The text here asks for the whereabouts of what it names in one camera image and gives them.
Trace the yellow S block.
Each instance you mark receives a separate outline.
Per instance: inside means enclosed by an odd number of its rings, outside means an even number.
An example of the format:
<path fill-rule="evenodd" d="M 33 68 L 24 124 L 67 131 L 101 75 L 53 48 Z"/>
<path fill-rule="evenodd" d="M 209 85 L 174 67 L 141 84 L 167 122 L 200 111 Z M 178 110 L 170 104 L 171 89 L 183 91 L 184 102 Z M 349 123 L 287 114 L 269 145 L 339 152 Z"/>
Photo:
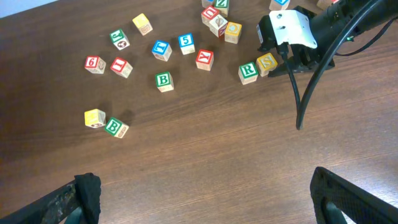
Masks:
<path fill-rule="evenodd" d="M 278 63 L 271 53 L 267 53 L 256 59 L 256 66 L 261 77 L 268 76 L 270 71 L 275 70 Z"/>

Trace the green R block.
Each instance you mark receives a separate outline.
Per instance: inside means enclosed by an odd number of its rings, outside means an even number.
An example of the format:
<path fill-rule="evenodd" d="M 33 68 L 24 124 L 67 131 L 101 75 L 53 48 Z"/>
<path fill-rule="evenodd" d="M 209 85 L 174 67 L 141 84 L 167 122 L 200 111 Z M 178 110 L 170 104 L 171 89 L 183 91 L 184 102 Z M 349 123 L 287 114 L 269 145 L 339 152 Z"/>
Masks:
<path fill-rule="evenodd" d="M 257 71 L 254 62 L 249 62 L 239 66 L 238 75 L 243 85 L 255 82 L 258 78 L 259 72 Z"/>

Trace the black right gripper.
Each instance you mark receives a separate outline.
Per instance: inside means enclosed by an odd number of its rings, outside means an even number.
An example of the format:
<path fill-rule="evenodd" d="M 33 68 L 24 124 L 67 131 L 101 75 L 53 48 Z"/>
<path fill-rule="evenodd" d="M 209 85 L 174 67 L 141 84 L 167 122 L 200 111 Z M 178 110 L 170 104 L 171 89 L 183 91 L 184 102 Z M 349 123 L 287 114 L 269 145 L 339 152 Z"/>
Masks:
<path fill-rule="evenodd" d="M 263 16 L 257 25 L 257 33 L 261 42 L 261 46 L 258 48 L 258 51 L 268 52 L 271 49 L 276 48 L 280 55 L 284 53 L 287 54 L 289 49 L 291 49 L 293 53 L 293 56 L 288 58 L 286 62 L 279 64 L 275 70 L 270 71 L 268 77 L 286 75 L 289 73 L 289 70 L 293 73 L 313 72 L 321 62 L 322 57 L 326 54 L 326 50 L 324 49 L 325 44 L 321 43 L 321 38 L 316 36 L 318 32 L 315 29 L 315 23 L 320 19 L 320 16 L 300 6 L 297 6 L 292 10 L 301 12 L 310 19 L 310 29 L 318 47 L 316 49 L 311 49 L 304 45 L 290 45 L 288 43 L 277 45 L 269 14 Z"/>

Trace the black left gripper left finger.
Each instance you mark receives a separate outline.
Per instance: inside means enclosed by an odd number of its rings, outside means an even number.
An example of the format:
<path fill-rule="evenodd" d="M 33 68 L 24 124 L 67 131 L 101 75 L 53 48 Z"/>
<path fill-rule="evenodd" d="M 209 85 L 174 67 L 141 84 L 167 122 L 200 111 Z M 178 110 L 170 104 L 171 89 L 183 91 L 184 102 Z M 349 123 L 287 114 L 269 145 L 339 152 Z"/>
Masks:
<path fill-rule="evenodd" d="M 60 223 L 66 217 L 77 223 L 99 222 L 101 180 L 92 173 L 75 179 L 10 215 L 1 223 Z"/>

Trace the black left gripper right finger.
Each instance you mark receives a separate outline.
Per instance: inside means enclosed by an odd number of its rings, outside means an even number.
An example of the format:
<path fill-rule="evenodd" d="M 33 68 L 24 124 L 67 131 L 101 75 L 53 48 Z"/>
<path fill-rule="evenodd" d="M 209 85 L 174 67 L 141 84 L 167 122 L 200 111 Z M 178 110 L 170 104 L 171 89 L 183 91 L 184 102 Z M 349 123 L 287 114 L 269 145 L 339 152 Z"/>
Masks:
<path fill-rule="evenodd" d="M 317 223 L 397 224 L 397 208 L 324 167 L 316 167 L 310 195 Z"/>

